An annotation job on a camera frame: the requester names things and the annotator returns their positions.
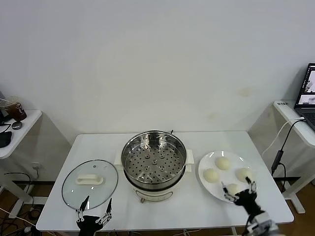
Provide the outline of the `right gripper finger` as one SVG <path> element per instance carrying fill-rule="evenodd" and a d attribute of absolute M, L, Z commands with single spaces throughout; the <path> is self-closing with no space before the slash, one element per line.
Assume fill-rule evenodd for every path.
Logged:
<path fill-rule="evenodd" d="M 224 197 L 230 202 L 237 201 L 238 197 L 236 196 L 236 194 L 238 193 L 238 185 L 234 183 L 226 185 L 223 182 L 221 182 L 221 184 L 224 192 Z"/>
<path fill-rule="evenodd" d="M 251 180 L 248 176 L 246 176 L 245 178 L 246 182 L 248 183 L 249 185 L 249 194 L 250 195 L 256 195 L 256 191 L 257 191 L 257 185 L 256 185 L 256 182 L 254 180 Z"/>

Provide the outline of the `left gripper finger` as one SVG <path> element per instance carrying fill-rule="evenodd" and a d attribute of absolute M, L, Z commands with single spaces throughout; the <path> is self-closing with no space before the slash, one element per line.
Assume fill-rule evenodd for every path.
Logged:
<path fill-rule="evenodd" d="M 102 217 L 100 217 L 98 220 L 96 220 L 96 223 L 107 224 L 112 218 L 111 210 L 112 210 L 112 198 L 110 198 L 105 214 Z"/>
<path fill-rule="evenodd" d="M 85 198 L 85 200 L 81 203 L 81 205 L 79 206 L 78 209 L 76 209 L 76 213 L 77 213 L 77 220 L 76 222 L 83 222 L 84 221 L 84 210 L 86 209 L 86 206 L 89 202 L 89 195 Z"/>

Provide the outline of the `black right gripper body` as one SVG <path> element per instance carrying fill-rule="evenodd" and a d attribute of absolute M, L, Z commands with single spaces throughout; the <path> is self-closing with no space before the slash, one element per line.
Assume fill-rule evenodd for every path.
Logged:
<path fill-rule="evenodd" d="M 237 200 L 234 202 L 237 206 L 242 206 L 251 218 L 264 213 L 261 207 L 256 203 L 257 193 L 249 189 L 235 194 Z"/>

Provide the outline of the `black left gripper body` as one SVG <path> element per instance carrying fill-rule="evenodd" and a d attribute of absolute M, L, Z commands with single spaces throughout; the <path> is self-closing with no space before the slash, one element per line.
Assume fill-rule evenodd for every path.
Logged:
<path fill-rule="evenodd" d="M 99 224 L 98 216 L 84 215 L 82 218 L 78 219 L 76 224 L 79 228 L 78 236 L 94 236 L 94 234 L 103 228 L 102 224 Z"/>

